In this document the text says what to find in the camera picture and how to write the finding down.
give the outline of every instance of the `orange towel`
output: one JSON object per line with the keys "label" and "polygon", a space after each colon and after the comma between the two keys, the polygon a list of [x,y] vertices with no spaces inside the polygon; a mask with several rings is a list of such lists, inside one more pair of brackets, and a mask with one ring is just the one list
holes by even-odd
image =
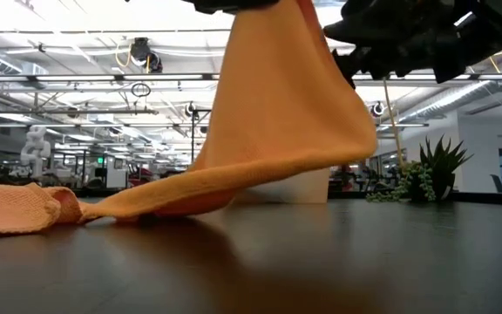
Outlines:
{"label": "orange towel", "polygon": [[311,0],[281,0],[235,18],[207,141],[188,172],[94,205],[63,188],[0,186],[0,232],[98,216],[202,214],[244,188],[365,158],[376,144],[371,117],[336,68]]}

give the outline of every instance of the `potted plant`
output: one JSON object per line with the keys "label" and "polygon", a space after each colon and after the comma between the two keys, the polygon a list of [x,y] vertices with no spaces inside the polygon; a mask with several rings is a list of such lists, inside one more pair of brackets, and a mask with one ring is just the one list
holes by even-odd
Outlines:
{"label": "potted plant", "polygon": [[463,142],[451,150],[451,141],[446,148],[443,137],[431,151],[431,143],[425,138],[424,147],[420,144],[420,162],[405,163],[400,169],[400,182],[390,192],[374,192],[367,195],[368,201],[399,201],[409,198],[412,201],[442,201],[449,197],[454,186],[454,170],[468,161],[473,155],[465,157],[466,150],[460,151]]}

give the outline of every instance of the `white robot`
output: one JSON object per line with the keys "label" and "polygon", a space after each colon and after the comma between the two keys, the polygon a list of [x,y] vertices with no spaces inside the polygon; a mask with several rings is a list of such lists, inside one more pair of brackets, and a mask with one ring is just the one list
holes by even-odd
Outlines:
{"label": "white robot", "polygon": [[32,176],[37,178],[42,175],[42,158],[50,157],[51,146],[44,140],[45,127],[31,126],[31,130],[26,134],[26,144],[21,151],[21,164],[31,165]]}

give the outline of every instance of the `dark table surface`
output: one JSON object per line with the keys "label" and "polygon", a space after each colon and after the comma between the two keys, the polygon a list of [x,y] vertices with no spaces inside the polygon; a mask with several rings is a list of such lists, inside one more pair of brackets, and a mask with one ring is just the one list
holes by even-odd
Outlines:
{"label": "dark table surface", "polygon": [[502,313],[502,206],[264,205],[0,237],[0,313]]}

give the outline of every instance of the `table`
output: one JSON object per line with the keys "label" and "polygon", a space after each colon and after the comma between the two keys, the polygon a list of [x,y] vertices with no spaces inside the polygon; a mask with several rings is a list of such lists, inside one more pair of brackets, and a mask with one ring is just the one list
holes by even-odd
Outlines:
{"label": "table", "polygon": [[0,313],[502,313],[502,206],[331,201],[0,238]]}

